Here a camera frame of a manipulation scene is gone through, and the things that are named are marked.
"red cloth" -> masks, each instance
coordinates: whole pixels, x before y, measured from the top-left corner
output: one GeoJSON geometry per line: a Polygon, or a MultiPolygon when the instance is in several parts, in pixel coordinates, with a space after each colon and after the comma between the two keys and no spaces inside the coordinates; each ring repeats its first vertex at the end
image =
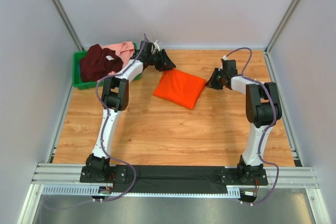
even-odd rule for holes
{"type": "Polygon", "coordinates": [[[163,72],[154,95],[192,110],[205,83],[205,79],[173,69],[163,72]]]}
{"type": "Polygon", "coordinates": [[[96,44],[91,46],[86,56],[79,61],[80,77],[83,82],[98,81],[111,71],[119,72],[122,64],[115,51],[109,48],[102,49],[96,44]]]}

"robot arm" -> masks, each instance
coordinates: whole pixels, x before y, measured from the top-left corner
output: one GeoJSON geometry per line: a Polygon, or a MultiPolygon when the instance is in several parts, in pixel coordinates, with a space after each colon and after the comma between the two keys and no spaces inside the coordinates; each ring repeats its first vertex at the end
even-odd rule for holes
{"type": "MultiPolygon", "coordinates": [[[[277,86],[274,82],[263,83],[267,88],[274,107],[276,109],[276,118],[279,120],[282,115],[281,105],[277,86]]],[[[247,146],[238,164],[238,169],[242,175],[261,174],[263,162],[259,158],[258,147],[260,138],[265,129],[272,123],[273,112],[270,101],[263,88],[238,75],[235,60],[222,59],[222,66],[215,68],[210,80],[206,84],[207,87],[213,89],[223,89],[223,86],[238,91],[246,96],[246,117],[250,123],[250,132],[248,136],[247,146]]],[[[260,148],[260,155],[264,155],[267,138],[273,127],[269,127],[260,148]]]]}
{"type": "Polygon", "coordinates": [[[143,43],[145,43],[145,45],[141,54],[139,56],[136,56],[136,54],[133,55],[125,67],[126,71],[123,75],[111,77],[104,81],[101,100],[109,108],[110,116],[104,127],[108,113],[108,110],[104,108],[102,123],[95,147],[93,148],[92,154],[90,154],[86,160],[86,166],[82,168],[80,181],[83,183],[109,181],[109,175],[111,174],[111,167],[109,165],[110,158],[106,156],[101,148],[101,134],[103,134],[103,147],[107,153],[110,153],[110,147],[118,120],[122,111],[128,106],[129,83],[148,66],[155,66],[158,71],[171,70],[176,67],[164,49],[161,51],[156,50],[152,53],[154,45],[149,41],[142,41],[140,47],[142,47],[143,43]]]}

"metal bar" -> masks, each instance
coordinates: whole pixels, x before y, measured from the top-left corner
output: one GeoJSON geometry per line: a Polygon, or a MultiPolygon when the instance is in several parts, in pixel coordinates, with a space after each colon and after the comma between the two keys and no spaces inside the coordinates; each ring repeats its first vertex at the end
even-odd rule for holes
{"type": "MultiPolygon", "coordinates": [[[[85,165],[38,164],[31,183],[46,185],[89,185],[79,182],[83,166],[85,165]]],[[[268,186],[271,186],[276,177],[276,169],[273,167],[265,167],[265,170],[269,181],[268,186]]],[[[319,185],[311,167],[280,167],[277,188],[318,187],[319,185]]]]}
{"type": "Polygon", "coordinates": [[[79,51],[83,51],[84,48],[66,14],[66,12],[64,11],[64,8],[62,7],[61,5],[61,2],[59,0],[51,0],[52,3],[54,4],[54,6],[56,7],[56,10],[59,14],[59,16],[61,17],[65,27],[67,28],[69,34],[70,34],[70,37],[72,38],[73,42],[76,44],[77,48],[79,51]]]}
{"type": "Polygon", "coordinates": [[[284,27],[286,26],[287,22],[289,21],[290,17],[292,16],[293,12],[295,11],[296,7],[299,5],[301,0],[292,0],[288,9],[285,12],[280,24],[278,25],[276,31],[274,32],[270,42],[266,47],[266,52],[270,52],[272,47],[274,46],[275,42],[279,38],[280,34],[282,33],[284,27]]]}
{"type": "MultiPolygon", "coordinates": [[[[271,78],[271,81],[274,81],[275,83],[279,83],[278,81],[278,78],[274,72],[274,67],[273,67],[273,64],[272,64],[272,61],[271,61],[271,57],[270,57],[270,53],[269,52],[264,52],[264,59],[265,59],[265,62],[266,62],[266,67],[267,67],[267,70],[268,70],[268,73],[269,73],[269,76],[271,78]]],[[[296,150],[296,154],[297,154],[297,159],[301,160],[300,159],[300,153],[298,152],[298,149],[297,149],[297,145],[295,143],[295,138],[294,138],[294,134],[293,134],[293,131],[292,131],[292,122],[288,116],[288,113],[287,113],[287,106],[285,105],[283,99],[282,99],[282,90],[281,90],[281,86],[278,85],[278,91],[279,91],[279,98],[280,98],[280,104],[282,106],[282,121],[283,121],[283,124],[285,126],[285,130],[286,130],[286,134],[287,134],[287,139],[289,141],[289,145],[291,148],[294,148],[296,150]]]]}
{"type": "Polygon", "coordinates": [[[19,216],[19,220],[17,222],[18,224],[33,223],[42,190],[43,185],[30,185],[28,194],[26,196],[24,205],[19,216]]]}
{"type": "MultiPolygon", "coordinates": [[[[77,196],[117,196],[121,193],[106,193],[93,185],[45,185],[42,195],[77,195],[77,196]]],[[[174,197],[174,198],[240,198],[239,188],[228,188],[226,194],[160,194],[128,193],[130,197],[174,197]]]]}
{"type": "Polygon", "coordinates": [[[316,223],[331,223],[320,189],[306,189],[311,211],[316,223]]]}
{"type": "Polygon", "coordinates": [[[61,114],[61,116],[58,120],[58,123],[57,123],[57,129],[56,129],[55,135],[52,138],[54,140],[54,142],[53,142],[53,145],[52,145],[52,147],[50,148],[50,151],[49,151],[49,156],[48,156],[48,162],[49,163],[52,163],[52,158],[55,154],[55,147],[57,146],[59,138],[60,138],[61,133],[62,133],[64,121],[65,121],[65,118],[67,116],[68,108],[69,108],[69,105],[70,105],[70,102],[71,102],[72,93],[74,92],[73,90],[74,90],[73,86],[70,85],[70,89],[69,89],[66,101],[63,105],[62,114],[61,114]]]}

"orange fabric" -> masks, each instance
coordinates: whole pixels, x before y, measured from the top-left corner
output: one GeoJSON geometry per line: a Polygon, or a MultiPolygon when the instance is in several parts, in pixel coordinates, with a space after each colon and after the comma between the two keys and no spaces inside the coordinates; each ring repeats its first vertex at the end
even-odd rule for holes
{"type": "Polygon", "coordinates": [[[173,69],[162,73],[154,95],[192,110],[205,83],[205,79],[173,69]]]}

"white label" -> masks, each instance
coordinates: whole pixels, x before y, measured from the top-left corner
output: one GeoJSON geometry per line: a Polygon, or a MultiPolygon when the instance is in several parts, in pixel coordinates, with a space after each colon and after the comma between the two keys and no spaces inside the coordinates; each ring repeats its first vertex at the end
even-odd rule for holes
{"type": "Polygon", "coordinates": [[[108,60],[114,60],[114,58],[113,58],[112,56],[110,56],[110,55],[107,55],[106,58],[107,58],[108,60]]]}

